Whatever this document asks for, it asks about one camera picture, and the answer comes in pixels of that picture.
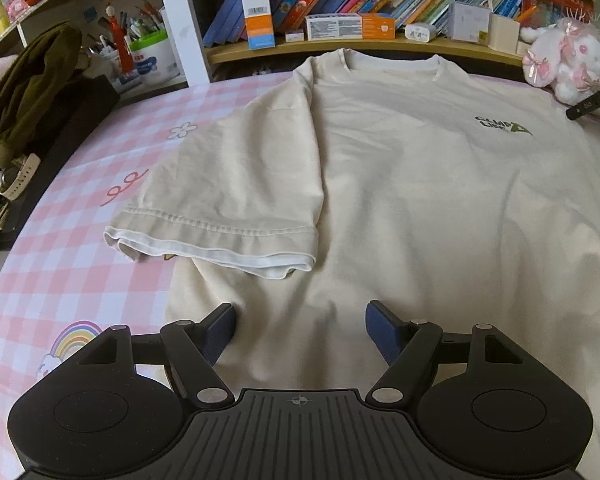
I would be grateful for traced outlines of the beige t-shirt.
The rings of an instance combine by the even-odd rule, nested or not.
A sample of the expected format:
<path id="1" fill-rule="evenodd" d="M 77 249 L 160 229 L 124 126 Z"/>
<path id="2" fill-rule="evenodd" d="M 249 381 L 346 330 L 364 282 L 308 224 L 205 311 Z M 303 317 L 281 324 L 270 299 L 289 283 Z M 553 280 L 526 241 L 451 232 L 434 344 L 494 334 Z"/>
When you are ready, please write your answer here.
<path id="1" fill-rule="evenodd" d="M 367 390 L 378 300 L 449 332 L 491 323 L 583 396 L 600 479 L 600 122 L 434 56 L 348 49 L 204 125 L 106 226 L 175 260 L 168 321 L 234 304 L 243 388 Z"/>

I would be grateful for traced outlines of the pink white plush bunny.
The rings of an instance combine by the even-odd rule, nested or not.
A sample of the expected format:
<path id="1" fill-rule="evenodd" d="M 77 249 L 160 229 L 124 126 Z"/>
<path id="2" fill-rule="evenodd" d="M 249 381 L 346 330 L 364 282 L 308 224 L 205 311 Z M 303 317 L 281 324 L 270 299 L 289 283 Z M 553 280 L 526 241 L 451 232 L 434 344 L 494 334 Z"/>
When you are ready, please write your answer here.
<path id="1" fill-rule="evenodd" d="M 550 87 L 570 106 L 600 91 L 600 33 L 591 24 L 561 18 L 548 27 L 523 27 L 520 39 L 530 44 L 522 58 L 528 84 Z"/>

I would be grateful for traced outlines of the cream small box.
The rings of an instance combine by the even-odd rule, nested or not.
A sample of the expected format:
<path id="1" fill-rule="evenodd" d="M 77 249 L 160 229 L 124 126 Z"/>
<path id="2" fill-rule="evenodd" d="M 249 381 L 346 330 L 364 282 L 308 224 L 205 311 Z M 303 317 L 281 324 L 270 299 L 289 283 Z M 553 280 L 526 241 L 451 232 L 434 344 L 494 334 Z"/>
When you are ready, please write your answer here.
<path id="1" fill-rule="evenodd" d="M 488 47 L 491 50 L 515 54 L 517 52 L 520 24 L 512 18 L 491 14 Z"/>

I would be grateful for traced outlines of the pink checkered bed sheet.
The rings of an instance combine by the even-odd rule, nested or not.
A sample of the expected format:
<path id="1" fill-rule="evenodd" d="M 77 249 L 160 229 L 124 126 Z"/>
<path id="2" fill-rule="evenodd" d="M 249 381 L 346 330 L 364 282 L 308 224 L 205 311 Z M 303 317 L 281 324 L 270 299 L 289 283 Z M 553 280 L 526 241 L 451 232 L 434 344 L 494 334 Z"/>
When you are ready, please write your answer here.
<path id="1" fill-rule="evenodd" d="M 192 295 L 168 296 L 173 262 L 132 262 L 102 232 L 162 155 L 283 81 L 274 74 L 218 82 L 122 108 L 60 170 L 0 272 L 0 479 L 21 474 L 7 415 L 40 378 L 106 327 L 146 333 L 173 313 L 193 315 Z M 593 412 L 581 469 L 600 479 L 600 122 L 568 122 L 560 137 L 580 158 L 552 171 L 553 195 L 538 181 L 513 185 L 512 225 L 494 262 L 478 258 L 485 229 L 432 212 L 427 222 L 443 228 L 431 243 L 440 266 L 412 261 L 372 295 L 450 332 L 492 323 L 562 376 Z"/>

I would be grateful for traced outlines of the white square box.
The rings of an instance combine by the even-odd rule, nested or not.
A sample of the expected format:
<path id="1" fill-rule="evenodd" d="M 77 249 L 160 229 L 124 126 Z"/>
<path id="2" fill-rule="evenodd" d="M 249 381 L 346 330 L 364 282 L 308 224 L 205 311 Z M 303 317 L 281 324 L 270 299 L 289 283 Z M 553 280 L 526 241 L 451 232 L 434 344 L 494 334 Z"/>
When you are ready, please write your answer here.
<path id="1" fill-rule="evenodd" d="M 486 44 L 489 40 L 491 14 L 486 6 L 453 2 L 450 6 L 448 37 L 471 44 Z"/>

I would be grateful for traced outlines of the white wrist watch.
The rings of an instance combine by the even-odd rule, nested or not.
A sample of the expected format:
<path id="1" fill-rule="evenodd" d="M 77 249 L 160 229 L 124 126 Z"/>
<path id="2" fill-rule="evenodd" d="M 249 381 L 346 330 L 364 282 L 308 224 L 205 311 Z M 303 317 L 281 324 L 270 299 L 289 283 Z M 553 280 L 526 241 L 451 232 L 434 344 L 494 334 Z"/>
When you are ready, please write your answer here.
<path id="1" fill-rule="evenodd" d="M 40 166 L 38 155 L 21 155 L 0 171 L 0 195 L 14 202 L 26 189 Z"/>

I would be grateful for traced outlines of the flat white orange box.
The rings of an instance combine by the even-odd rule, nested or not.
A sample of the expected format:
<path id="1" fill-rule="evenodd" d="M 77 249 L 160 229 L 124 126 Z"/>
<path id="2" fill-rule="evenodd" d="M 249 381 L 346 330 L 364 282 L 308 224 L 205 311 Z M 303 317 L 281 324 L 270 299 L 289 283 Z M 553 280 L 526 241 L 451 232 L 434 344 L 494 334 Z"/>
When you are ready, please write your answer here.
<path id="1" fill-rule="evenodd" d="M 393 40 L 396 38 L 396 21 L 378 13 L 336 13 L 309 15 L 306 36 L 310 41 L 359 39 Z"/>

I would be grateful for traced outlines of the white pen holder tub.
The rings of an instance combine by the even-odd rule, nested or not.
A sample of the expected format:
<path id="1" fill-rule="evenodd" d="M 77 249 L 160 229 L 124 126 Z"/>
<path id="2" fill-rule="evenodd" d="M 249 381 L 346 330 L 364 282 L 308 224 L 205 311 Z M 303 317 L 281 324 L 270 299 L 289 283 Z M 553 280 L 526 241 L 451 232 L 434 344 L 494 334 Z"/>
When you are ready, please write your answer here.
<path id="1" fill-rule="evenodd" d="M 180 74 L 168 33 L 164 29 L 132 41 L 129 49 L 144 84 L 156 86 Z"/>

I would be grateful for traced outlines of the wooden shelf board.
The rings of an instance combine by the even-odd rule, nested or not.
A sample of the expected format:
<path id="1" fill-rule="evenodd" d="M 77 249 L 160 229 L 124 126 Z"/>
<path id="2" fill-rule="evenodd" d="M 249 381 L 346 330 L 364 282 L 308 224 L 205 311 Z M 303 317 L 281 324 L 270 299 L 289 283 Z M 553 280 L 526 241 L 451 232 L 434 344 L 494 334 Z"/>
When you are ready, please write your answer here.
<path id="1" fill-rule="evenodd" d="M 509 66 L 521 66 L 522 57 L 517 53 L 492 50 L 481 44 L 455 41 L 448 38 L 434 38 L 425 44 L 408 40 L 404 37 L 389 40 L 336 39 L 286 42 L 280 40 L 275 47 L 251 50 L 247 41 L 236 44 L 224 44 L 205 48 L 207 61 L 211 64 L 222 64 L 250 58 L 266 56 L 328 52 L 338 49 L 351 49 L 358 52 L 390 52 L 401 54 L 436 54 L 453 58 L 469 58 L 484 62 L 493 62 Z"/>

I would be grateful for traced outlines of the dark olive garment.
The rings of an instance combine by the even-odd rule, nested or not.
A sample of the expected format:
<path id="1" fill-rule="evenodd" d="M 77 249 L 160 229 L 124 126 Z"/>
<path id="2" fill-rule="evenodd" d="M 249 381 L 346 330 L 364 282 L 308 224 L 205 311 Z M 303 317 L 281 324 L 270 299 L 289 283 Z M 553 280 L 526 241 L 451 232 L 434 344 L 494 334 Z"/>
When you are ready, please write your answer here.
<path id="1" fill-rule="evenodd" d="M 0 168 L 19 156 L 60 90 L 78 73 L 82 32 L 63 22 L 17 56 L 0 80 Z"/>

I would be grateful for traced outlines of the tall white orange blue box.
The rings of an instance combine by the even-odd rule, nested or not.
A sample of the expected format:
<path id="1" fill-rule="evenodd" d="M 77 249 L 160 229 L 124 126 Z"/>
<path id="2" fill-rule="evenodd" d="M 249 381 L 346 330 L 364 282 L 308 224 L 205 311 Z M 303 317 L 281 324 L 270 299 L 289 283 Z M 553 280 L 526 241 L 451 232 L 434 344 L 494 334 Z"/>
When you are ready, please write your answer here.
<path id="1" fill-rule="evenodd" d="M 245 32 L 250 50 L 275 46 L 270 0 L 242 0 Z"/>

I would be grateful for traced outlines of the white shelf post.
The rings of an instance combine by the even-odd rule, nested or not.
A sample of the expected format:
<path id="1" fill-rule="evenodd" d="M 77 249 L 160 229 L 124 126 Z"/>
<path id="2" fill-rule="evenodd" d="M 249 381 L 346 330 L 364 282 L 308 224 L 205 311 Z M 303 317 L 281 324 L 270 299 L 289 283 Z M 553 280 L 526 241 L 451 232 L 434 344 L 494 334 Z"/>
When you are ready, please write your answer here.
<path id="1" fill-rule="evenodd" d="M 193 0 L 162 0 L 170 26 L 170 38 L 178 52 L 189 87 L 210 82 L 209 64 L 200 36 Z"/>

